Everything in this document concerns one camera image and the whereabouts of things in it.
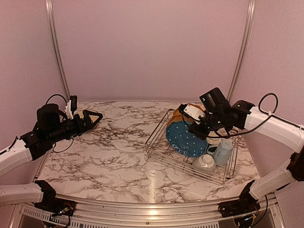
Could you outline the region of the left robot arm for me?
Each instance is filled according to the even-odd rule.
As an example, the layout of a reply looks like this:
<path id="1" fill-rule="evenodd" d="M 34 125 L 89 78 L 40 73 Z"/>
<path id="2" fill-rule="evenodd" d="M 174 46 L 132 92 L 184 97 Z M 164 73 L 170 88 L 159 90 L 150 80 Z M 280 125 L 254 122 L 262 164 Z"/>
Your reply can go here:
<path id="1" fill-rule="evenodd" d="M 46 104 L 38 109 L 34 129 L 15 138 L 12 145 L 0 152 L 1 176 L 42 157 L 57 142 L 73 139 L 93 129 L 103 118 L 101 113 L 83 110 L 79 115 L 74 114 L 75 110 L 76 106 L 67 105 L 66 111 L 62 112 L 57 104 Z M 44 180 L 0 187 L 1 206 L 27 202 L 49 211 L 60 207 L 56 191 Z"/>

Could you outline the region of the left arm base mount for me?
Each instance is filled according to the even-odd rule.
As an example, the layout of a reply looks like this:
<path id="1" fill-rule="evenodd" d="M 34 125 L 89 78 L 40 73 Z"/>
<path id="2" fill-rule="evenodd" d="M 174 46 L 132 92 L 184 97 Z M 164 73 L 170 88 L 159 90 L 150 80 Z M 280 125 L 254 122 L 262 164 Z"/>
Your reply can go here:
<path id="1" fill-rule="evenodd" d="M 38 209 L 52 213 L 52 216 L 73 216 L 76 202 L 67 199 L 54 198 L 53 200 L 34 203 Z"/>

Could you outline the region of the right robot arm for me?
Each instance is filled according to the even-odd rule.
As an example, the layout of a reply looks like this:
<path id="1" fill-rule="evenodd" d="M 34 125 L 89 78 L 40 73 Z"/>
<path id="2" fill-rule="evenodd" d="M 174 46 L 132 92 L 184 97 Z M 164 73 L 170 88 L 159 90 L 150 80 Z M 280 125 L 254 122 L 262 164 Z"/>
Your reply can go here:
<path id="1" fill-rule="evenodd" d="M 241 135 L 257 132 L 274 139 L 293 150 L 291 157 L 279 168 L 246 185 L 235 208 L 245 213 L 261 197 L 281 189 L 292 182 L 304 180 L 304 127 L 263 111 L 254 104 L 239 100 L 231 105 L 218 87 L 200 96 L 204 110 L 191 104 L 181 109 L 187 118 L 193 119 L 190 132 L 201 139 L 209 133 L 224 128 L 229 132 L 233 127 Z"/>

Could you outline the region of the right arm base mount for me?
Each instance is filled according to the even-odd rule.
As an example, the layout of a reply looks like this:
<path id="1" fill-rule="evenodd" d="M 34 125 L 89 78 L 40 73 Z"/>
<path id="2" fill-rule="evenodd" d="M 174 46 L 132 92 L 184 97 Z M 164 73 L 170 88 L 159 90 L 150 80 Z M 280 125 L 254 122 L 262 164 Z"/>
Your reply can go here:
<path id="1" fill-rule="evenodd" d="M 258 200 L 250 201 L 248 199 L 225 201 L 218 205 L 218 211 L 221 213 L 223 218 L 258 211 L 259 209 L 260 204 Z"/>

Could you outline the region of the blue polka dot plate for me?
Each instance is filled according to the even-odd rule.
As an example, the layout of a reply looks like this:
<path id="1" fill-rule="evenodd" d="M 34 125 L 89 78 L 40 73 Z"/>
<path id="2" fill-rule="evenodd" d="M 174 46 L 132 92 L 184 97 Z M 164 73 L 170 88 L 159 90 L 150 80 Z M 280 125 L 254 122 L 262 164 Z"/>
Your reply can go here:
<path id="1" fill-rule="evenodd" d="M 166 127 L 166 138 L 169 145 L 187 157 L 200 157 L 205 154 L 208 143 L 189 132 L 189 121 L 172 122 Z"/>

